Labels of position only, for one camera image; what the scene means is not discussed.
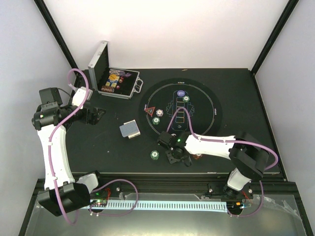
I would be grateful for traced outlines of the green poker chip stack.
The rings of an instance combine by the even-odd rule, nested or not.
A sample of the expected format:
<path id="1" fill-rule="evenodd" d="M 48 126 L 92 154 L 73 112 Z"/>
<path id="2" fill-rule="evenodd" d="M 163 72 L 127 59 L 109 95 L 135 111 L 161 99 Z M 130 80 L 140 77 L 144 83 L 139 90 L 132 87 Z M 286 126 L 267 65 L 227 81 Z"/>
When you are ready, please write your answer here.
<path id="1" fill-rule="evenodd" d="M 157 150 L 153 150 L 151 153 L 150 153 L 150 157 L 153 159 L 153 160 L 158 160 L 159 159 L 159 152 Z"/>

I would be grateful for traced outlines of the brown poker chip stack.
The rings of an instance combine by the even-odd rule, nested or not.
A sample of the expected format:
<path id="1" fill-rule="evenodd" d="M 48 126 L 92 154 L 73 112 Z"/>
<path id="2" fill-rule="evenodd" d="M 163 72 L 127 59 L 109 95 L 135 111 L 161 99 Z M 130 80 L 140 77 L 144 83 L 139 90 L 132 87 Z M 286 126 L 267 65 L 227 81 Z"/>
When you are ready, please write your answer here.
<path id="1" fill-rule="evenodd" d="M 195 160 L 199 160 L 203 155 L 202 154 L 194 154 L 192 157 L 195 159 Z"/>

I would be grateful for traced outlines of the blue white chip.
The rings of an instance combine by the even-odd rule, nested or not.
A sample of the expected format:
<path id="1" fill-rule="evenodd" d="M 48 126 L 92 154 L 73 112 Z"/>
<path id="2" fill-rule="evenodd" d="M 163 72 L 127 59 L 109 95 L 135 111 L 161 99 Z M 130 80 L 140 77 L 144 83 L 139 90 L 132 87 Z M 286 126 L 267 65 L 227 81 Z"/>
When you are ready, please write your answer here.
<path id="1" fill-rule="evenodd" d="M 163 116 L 163 110 L 162 110 L 162 109 L 156 110 L 156 115 L 157 115 L 158 117 Z"/>

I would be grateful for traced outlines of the blue backed card deck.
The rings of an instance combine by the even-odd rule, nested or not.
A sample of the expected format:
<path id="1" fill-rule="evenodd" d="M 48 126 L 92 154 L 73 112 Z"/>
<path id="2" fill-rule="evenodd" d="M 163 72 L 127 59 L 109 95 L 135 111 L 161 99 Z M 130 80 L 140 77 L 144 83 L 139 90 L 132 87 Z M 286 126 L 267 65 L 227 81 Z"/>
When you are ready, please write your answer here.
<path id="1" fill-rule="evenodd" d="M 124 138 L 128 137 L 129 139 L 131 139 L 141 134 L 135 120 L 125 122 L 119 128 L 120 128 L 121 135 Z"/>

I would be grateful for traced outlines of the red triangular all-in marker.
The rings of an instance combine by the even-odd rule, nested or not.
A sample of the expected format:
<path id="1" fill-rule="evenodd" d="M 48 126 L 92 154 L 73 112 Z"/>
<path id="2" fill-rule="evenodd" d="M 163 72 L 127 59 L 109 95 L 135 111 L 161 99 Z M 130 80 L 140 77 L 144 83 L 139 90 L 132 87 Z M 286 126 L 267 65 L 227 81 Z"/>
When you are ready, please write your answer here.
<path id="1" fill-rule="evenodd" d="M 152 117 L 153 114 L 154 114 L 154 111 L 155 111 L 155 107 L 146 108 L 144 111 L 145 111 L 150 117 Z"/>

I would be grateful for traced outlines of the purple small blind button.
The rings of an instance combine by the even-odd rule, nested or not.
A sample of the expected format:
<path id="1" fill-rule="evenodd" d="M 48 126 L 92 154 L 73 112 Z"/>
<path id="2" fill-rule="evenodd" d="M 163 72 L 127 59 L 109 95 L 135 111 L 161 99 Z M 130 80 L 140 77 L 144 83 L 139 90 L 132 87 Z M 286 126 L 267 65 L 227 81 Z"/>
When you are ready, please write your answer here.
<path id="1" fill-rule="evenodd" d="M 186 92 L 184 90 L 178 90 L 176 94 L 178 97 L 184 97 L 186 95 Z"/>

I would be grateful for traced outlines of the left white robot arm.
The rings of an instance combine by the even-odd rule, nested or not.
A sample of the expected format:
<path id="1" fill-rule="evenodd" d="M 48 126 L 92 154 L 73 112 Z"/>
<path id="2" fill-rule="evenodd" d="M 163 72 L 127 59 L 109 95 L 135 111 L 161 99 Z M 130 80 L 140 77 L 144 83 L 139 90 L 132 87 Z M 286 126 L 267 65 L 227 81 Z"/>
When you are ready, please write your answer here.
<path id="1" fill-rule="evenodd" d="M 31 119 L 41 141 L 45 163 L 44 191 L 38 194 L 38 202 L 54 216 L 86 207 L 91 193 L 101 196 L 106 189 L 98 171 L 75 180 L 66 150 L 66 132 L 74 122 L 95 125 L 105 113 L 90 105 L 92 94 L 91 89 L 81 87 L 71 104 L 63 106 L 58 88 L 39 91 L 41 105 Z"/>

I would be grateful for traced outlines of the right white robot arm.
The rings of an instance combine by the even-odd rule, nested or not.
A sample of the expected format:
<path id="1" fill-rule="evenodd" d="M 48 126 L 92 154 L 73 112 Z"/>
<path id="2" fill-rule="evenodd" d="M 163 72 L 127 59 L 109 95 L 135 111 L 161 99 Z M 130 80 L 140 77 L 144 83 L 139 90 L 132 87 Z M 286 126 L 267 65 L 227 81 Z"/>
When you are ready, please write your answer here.
<path id="1" fill-rule="evenodd" d="M 175 136 L 163 131 L 157 144 L 166 149 L 166 156 L 172 163 L 203 155 L 230 160 L 235 169 L 230 172 L 222 191 L 225 197 L 235 199 L 246 184 L 261 180 L 266 170 L 271 152 L 253 141 L 254 138 L 247 133 L 241 137 L 211 137 L 191 132 Z"/>

